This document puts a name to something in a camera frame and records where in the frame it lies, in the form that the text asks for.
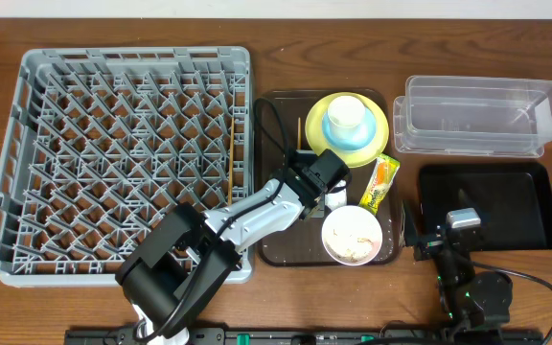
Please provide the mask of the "yellow green snack wrapper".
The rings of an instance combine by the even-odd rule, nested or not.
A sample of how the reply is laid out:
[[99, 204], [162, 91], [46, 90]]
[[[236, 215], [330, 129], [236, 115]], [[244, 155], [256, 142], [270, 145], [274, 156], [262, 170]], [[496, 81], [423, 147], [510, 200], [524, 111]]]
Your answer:
[[373, 173], [358, 206], [375, 216], [395, 180], [400, 165], [396, 159], [381, 153], [377, 157]]

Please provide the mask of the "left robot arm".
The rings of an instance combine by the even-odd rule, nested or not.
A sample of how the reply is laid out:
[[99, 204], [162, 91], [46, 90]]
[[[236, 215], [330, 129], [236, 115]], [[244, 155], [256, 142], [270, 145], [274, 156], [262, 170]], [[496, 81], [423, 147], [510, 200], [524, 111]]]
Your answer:
[[253, 195], [230, 206], [197, 211], [175, 206], [115, 274], [139, 311], [139, 344], [172, 339], [205, 309], [249, 246], [308, 218], [350, 170], [326, 149], [311, 159], [285, 155], [285, 165]]

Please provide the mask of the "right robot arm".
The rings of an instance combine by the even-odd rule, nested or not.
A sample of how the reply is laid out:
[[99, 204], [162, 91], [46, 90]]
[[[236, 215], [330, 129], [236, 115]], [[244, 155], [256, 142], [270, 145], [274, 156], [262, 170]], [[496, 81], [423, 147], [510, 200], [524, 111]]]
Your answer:
[[415, 261], [432, 261], [437, 269], [440, 303], [450, 318], [440, 337], [500, 344], [500, 326], [510, 321], [513, 283], [504, 273], [474, 269], [470, 253], [485, 241], [481, 211], [475, 204], [451, 210], [444, 223], [423, 232], [408, 201], [402, 210], [404, 244], [414, 249]]

